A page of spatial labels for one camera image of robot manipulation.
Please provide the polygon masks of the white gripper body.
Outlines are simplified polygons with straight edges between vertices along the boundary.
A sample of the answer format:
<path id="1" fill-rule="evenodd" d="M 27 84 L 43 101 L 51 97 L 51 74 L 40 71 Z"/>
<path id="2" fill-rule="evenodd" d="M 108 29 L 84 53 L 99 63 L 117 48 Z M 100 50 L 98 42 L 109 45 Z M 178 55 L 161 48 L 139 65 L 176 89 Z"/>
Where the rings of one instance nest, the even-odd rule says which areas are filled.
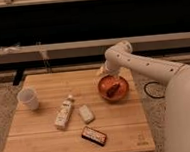
<path id="1" fill-rule="evenodd" d="M 107 75 L 110 75 L 110 76 L 117 77 L 118 76 L 118 71 L 110 70 L 106 65 L 103 65 L 97 71 L 97 75 L 98 76 L 107 76 Z"/>

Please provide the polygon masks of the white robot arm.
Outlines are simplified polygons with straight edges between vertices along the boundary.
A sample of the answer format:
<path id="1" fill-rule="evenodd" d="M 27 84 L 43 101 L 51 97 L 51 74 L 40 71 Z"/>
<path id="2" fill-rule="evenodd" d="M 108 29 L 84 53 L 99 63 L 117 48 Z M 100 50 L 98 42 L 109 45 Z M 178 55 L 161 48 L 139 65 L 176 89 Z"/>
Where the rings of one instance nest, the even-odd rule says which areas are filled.
<path id="1" fill-rule="evenodd" d="M 190 65 L 134 55 L 128 41 L 107 48 L 105 59 L 99 75 L 117 76 L 124 67 L 166 87 L 164 152 L 190 152 Z"/>

